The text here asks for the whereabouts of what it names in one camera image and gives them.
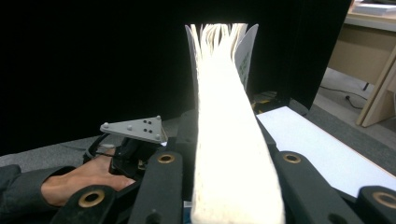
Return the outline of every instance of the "desk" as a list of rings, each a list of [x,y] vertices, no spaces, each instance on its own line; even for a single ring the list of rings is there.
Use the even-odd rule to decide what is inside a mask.
[[[374,85],[356,123],[368,127],[395,116],[396,16],[348,12],[328,67]]]
[[[276,141],[279,151],[294,151],[305,156],[333,188],[355,198],[364,186],[396,190],[394,175],[288,107],[257,117]]]

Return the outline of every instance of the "white table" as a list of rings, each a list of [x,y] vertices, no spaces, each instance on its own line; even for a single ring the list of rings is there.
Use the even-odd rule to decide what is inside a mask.
[[[396,176],[290,108],[280,107],[257,117],[280,151],[294,151],[305,156],[333,188],[355,198],[364,186],[396,190]]]

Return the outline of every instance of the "white surface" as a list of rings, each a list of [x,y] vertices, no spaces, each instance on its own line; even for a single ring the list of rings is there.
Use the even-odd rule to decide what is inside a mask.
[[[207,25],[199,45],[194,25],[187,32],[195,43],[191,53],[199,100],[194,224],[285,223],[276,168],[232,60],[243,25],[234,23],[231,30],[227,24]],[[230,110],[230,105],[237,109]]]
[[[364,186],[396,190],[396,177],[288,107],[258,115],[280,151],[307,157],[329,184],[353,197]]]

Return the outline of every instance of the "gray floor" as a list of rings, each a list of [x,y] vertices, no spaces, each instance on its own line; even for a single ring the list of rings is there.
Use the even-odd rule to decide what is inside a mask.
[[[318,90],[314,105],[326,110],[356,130],[366,133],[396,150],[396,118],[386,119],[366,128],[356,124],[361,109],[353,106],[363,107],[366,102],[365,99],[369,98],[374,88],[373,85],[369,85],[364,90],[365,84],[364,81],[328,68],[322,79],[321,88]],[[353,106],[346,99],[347,95],[350,96]]]

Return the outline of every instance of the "human arm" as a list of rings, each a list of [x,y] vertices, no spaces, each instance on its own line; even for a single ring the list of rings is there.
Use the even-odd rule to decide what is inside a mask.
[[[110,157],[98,156],[67,174],[50,176],[41,186],[43,197],[49,204],[63,206],[75,192],[90,185],[106,185],[119,191],[134,183],[124,175],[112,175],[108,171],[110,161]]]
[[[134,181],[108,172],[111,158],[98,156],[74,168],[56,167],[21,173],[18,165],[0,167],[0,223],[32,213],[56,211],[89,185],[123,189]]]

